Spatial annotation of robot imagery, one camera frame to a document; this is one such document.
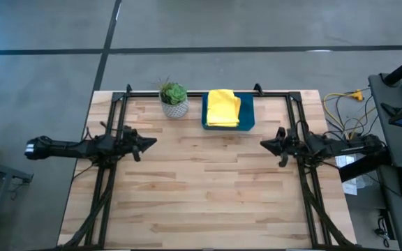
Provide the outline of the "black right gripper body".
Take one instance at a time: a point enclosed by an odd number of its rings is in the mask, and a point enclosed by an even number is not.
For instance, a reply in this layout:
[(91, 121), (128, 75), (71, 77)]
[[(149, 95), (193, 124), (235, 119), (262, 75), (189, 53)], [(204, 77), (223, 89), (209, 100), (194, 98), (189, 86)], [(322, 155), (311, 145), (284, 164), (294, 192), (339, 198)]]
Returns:
[(276, 153), (283, 155), (308, 155), (308, 149), (305, 143), (301, 142), (297, 134), (291, 129), (279, 127), (276, 133)]

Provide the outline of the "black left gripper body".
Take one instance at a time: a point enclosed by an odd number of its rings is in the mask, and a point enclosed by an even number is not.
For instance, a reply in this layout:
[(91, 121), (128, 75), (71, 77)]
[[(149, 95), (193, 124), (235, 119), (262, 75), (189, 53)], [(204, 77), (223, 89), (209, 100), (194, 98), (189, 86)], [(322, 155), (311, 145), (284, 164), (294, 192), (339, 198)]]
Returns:
[(127, 125), (125, 125), (122, 128), (121, 145), (122, 145), (122, 151), (124, 154), (131, 153), (133, 146), (137, 146), (139, 148), (138, 136), (139, 135), (138, 135), (136, 129), (133, 129), (132, 127), (127, 126)]

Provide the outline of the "yellow microfiber towel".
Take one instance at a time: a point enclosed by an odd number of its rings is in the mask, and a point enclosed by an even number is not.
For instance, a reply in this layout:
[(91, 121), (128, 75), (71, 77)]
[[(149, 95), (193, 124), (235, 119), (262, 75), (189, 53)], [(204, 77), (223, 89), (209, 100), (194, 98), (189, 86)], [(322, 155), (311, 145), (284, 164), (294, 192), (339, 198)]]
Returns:
[(207, 96), (207, 125), (235, 128), (239, 125), (241, 99), (231, 89), (213, 89)]

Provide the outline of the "blue plastic bin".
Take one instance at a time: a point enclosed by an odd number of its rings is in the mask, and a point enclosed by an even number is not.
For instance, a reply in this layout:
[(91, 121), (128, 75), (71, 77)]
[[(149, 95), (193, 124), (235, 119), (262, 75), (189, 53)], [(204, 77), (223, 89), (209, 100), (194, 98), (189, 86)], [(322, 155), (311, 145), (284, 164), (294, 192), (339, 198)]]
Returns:
[(249, 131), (255, 125), (254, 116), (254, 106), (253, 106), (253, 95), (251, 93), (234, 93), (238, 98), (241, 99), (241, 104), (239, 108), (239, 123), (237, 127), (223, 127), (214, 126), (207, 124), (207, 99), (208, 94), (204, 93), (202, 95), (202, 127), (205, 130), (231, 130), (231, 131)]

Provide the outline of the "succulent in triangle-patterned pot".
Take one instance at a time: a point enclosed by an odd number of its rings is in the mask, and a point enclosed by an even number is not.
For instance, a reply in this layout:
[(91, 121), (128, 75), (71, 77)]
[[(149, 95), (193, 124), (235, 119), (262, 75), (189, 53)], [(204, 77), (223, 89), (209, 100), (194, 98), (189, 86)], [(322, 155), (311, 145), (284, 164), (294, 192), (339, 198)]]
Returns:
[(188, 94), (184, 86), (170, 78), (160, 79), (158, 97), (163, 113), (171, 119), (183, 117), (189, 108)]

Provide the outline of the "white paper sheet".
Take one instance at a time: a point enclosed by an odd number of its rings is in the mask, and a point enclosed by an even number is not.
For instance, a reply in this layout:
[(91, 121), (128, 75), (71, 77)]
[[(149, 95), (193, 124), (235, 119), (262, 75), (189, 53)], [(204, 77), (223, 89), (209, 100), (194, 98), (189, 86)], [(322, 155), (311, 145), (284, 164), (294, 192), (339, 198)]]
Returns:
[(336, 166), (342, 168), (346, 165), (352, 164), (356, 160), (355, 155), (340, 155), (335, 157)]
[(357, 196), (357, 184), (354, 181), (343, 182), (342, 186), (345, 194)]

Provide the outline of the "black desk crossbar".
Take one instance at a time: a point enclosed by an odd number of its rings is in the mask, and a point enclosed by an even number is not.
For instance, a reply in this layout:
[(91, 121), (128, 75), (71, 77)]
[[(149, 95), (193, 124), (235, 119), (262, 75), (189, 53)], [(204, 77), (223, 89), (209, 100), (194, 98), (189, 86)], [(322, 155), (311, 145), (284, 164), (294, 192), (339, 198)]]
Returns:
[(382, 165), (391, 165), (392, 160), (388, 150), (383, 150), (377, 153), (372, 153), (363, 158), (343, 166), (339, 169), (339, 174), (342, 182), (372, 172)]

